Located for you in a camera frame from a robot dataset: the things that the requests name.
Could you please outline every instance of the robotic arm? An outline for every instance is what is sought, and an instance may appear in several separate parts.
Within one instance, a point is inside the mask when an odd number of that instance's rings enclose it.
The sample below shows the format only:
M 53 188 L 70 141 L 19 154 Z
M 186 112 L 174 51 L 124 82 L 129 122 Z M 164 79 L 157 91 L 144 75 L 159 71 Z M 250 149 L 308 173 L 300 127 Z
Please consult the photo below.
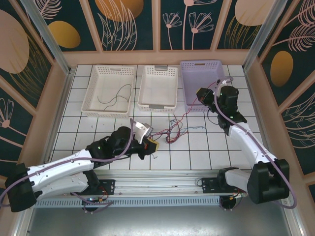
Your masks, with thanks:
M 148 139 L 153 130 L 148 124 L 136 122 L 134 127 L 135 135 L 124 155 L 137 153 L 143 160 L 146 155 L 158 149 L 158 143 Z M 95 141 L 85 149 L 55 162 L 29 168 L 26 168 L 24 163 L 17 165 L 5 182 L 6 188 L 26 176 L 31 177 L 8 191 L 11 211 L 19 212 L 30 208 L 43 198 L 97 189 L 99 181 L 93 169 L 111 163 L 115 156 L 120 155 L 128 145 L 130 132 L 130 128 L 120 127 L 110 137 Z M 41 173 L 41 170 L 46 168 L 51 169 Z
M 216 105 L 216 94 L 211 89 L 201 88 L 197 92 L 198 100 L 211 112 L 218 114 L 220 128 L 238 144 L 252 168 L 251 173 L 235 167 L 220 170 L 217 178 L 219 185 L 222 189 L 230 185 L 248 192 L 250 199 L 256 204 L 287 198 L 289 188 L 280 173 L 266 158 L 266 154 L 275 162 L 287 180 L 289 180 L 289 164 L 284 159 L 278 160 L 253 135 L 246 119 L 238 111 L 238 93 L 236 88 L 221 84 L 216 93 L 218 94 Z

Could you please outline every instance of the metal floor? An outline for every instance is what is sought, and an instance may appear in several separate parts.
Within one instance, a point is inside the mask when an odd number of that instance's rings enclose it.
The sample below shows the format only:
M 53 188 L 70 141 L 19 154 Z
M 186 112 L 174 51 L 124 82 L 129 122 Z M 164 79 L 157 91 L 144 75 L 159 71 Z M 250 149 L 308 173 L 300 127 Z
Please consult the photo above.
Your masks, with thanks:
M 34 210 L 29 236 L 290 236 L 283 209 L 248 198 L 233 211 L 218 206 Z

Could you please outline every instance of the purple plastic basket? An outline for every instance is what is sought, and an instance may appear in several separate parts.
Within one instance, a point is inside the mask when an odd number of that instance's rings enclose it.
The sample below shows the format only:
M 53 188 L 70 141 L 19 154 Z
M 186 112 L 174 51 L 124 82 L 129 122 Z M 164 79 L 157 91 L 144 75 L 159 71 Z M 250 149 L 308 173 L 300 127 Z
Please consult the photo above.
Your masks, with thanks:
M 222 63 L 219 60 L 184 60 L 181 62 L 185 110 L 196 99 L 196 92 L 200 88 L 207 88 L 211 83 L 224 78 Z M 208 108 L 196 101 L 190 112 L 206 112 Z

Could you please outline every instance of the white tiled floor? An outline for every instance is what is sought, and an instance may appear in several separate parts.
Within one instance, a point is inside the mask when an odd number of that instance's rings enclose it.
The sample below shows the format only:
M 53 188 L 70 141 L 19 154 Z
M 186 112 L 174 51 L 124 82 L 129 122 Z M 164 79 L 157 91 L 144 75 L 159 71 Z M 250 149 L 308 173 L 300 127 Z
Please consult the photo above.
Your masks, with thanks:
M 226 76 L 234 78 L 232 85 L 239 89 L 239 111 L 245 116 L 252 131 L 261 141 L 242 67 L 224 65 L 223 69 Z M 91 65 L 80 65 L 77 68 L 51 154 L 51 161 L 76 153 L 93 141 L 109 136 L 120 126 L 130 126 L 128 119 L 89 118 L 81 113 L 80 109 L 88 87 L 91 70 Z M 148 113 L 139 110 L 136 101 L 139 96 L 142 71 L 143 66 L 137 66 L 130 116 L 136 121 L 150 124 L 154 128 L 154 132 L 159 132 L 169 128 L 169 123 L 174 115 Z M 185 113 L 181 73 L 179 75 L 178 102 L 174 113 L 178 118 Z M 216 114 L 210 112 L 209 119 L 213 123 L 218 123 Z M 158 140 L 159 150 L 151 157 L 147 156 L 145 160 L 140 160 L 137 155 L 133 155 L 130 159 L 116 161 L 101 168 L 111 170 L 219 170 L 236 166 L 241 169 L 250 169 L 244 154 L 239 151 L 240 149 L 236 144 L 224 134 L 218 125 L 213 123 L 208 120 L 206 113 L 189 113 L 183 119 L 183 128 L 195 127 L 195 129 L 189 129 L 189 133 L 181 136 L 177 142 L 169 145 L 165 142 L 165 135 L 163 135 Z

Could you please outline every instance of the yellow object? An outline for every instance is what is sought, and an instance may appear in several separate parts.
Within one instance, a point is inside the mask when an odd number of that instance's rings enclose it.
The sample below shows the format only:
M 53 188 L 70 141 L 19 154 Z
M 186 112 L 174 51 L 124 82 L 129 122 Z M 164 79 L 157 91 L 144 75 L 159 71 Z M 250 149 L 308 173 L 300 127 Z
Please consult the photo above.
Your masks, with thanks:
M 0 68 L 17 74 L 24 70 L 30 54 L 28 36 L 20 23 L 0 10 Z
M 80 35 L 69 23 L 64 21 L 54 21 L 49 24 L 48 28 L 59 46 L 64 48 L 75 48 L 80 45 Z
M 235 5 L 236 20 L 244 26 L 262 25 L 274 0 L 238 0 Z
M 124 11 L 121 2 L 125 6 L 126 12 L 129 9 L 134 18 L 141 14 L 143 9 L 143 0 L 95 0 L 97 7 L 104 16 L 113 21 L 119 22 L 129 19 L 125 17 L 123 20 L 122 16 Z
M 286 51 L 278 52 L 271 63 L 270 77 L 275 86 L 281 87 L 287 83 L 293 71 L 293 58 Z
M 153 139 L 148 139 L 151 143 L 154 143 L 154 144 L 156 144 L 156 151 L 158 150 L 158 148 L 159 148 L 159 142 L 157 142 L 157 141 L 153 141 Z

